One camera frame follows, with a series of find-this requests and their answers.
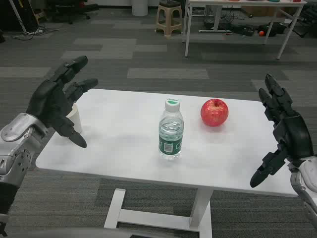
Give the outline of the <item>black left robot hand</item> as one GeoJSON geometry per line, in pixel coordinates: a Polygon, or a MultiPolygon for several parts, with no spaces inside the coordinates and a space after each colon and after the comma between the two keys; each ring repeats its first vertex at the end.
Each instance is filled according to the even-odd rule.
{"type": "Polygon", "coordinates": [[[86,148],[87,143],[79,132],[74,129],[74,123],[67,118],[72,106],[90,89],[98,85],[97,79],[87,79],[69,83],[77,73],[88,63],[86,56],[79,56],[71,62],[63,63],[53,76],[42,82],[33,93],[26,113],[39,119],[47,128],[52,127],[60,136],[67,137],[74,144],[86,148]]]}

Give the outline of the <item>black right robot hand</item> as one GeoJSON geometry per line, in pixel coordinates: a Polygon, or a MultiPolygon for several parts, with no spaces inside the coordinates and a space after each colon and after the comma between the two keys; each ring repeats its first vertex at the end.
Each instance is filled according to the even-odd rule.
{"type": "Polygon", "coordinates": [[[259,89],[259,98],[265,107],[265,116],[273,122],[273,136],[277,150],[269,152],[263,163],[251,178],[252,188],[261,184],[269,175],[274,175],[288,160],[294,166],[302,164],[301,159],[314,154],[307,125],[296,110],[285,88],[281,87],[271,74],[265,76],[267,90],[259,89]]]}

